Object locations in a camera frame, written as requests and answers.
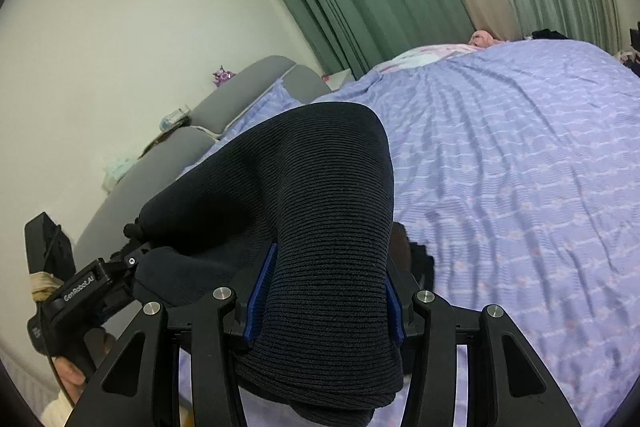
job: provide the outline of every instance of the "finger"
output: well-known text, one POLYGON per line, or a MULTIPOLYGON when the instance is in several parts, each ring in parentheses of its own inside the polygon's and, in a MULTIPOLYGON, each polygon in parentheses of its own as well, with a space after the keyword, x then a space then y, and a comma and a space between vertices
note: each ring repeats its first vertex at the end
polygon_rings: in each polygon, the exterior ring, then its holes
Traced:
POLYGON ((104 336, 104 354, 108 355, 113 344, 116 343, 116 337, 114 337, 111 333, 107 333, 104 336))
POLYGON ((84 384, 84 375, 82 371, 78 369, 75 363, 71 362, 69 359, 65 357, 57 357, 53 361, 53 365, 58 372, 58 376, 60 380, 63 382, 68 382, 72 385, 82 385, 84 384))
POLYGON ((78 403, 82 391, 84 391, 84 386, 73 385, 72 383, 68 383, 64 380, 62 381, 62 385, 65 387, 66 393, 69 395, 69 399, 73 402, 73 405, 78 403))

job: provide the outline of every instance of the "black knit beanie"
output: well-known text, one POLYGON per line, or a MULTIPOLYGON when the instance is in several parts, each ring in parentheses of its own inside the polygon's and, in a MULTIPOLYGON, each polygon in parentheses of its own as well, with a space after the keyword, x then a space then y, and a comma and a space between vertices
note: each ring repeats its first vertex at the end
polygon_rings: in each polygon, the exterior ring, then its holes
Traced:
POLYGON ((328 426, 364 427, 402 388, 385 266, 393 171, 382 124, 353 103, 283 113, 145 205, 135 295, 168 305, 228 284, 265 245, 278 256, 260 335, 236 371, 328 426))

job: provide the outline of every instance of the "white wall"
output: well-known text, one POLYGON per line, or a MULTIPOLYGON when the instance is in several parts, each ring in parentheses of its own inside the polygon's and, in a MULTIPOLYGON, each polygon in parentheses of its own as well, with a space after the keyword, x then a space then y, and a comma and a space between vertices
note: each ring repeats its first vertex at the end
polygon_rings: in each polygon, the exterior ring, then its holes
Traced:
POLYGON ((0 9, 0 341, 43 378, 22 227, 41 211, 76 240, 108 158, 212 91, 220 64, 271 54, 320 71, 281 0, 6 0, 0 9))

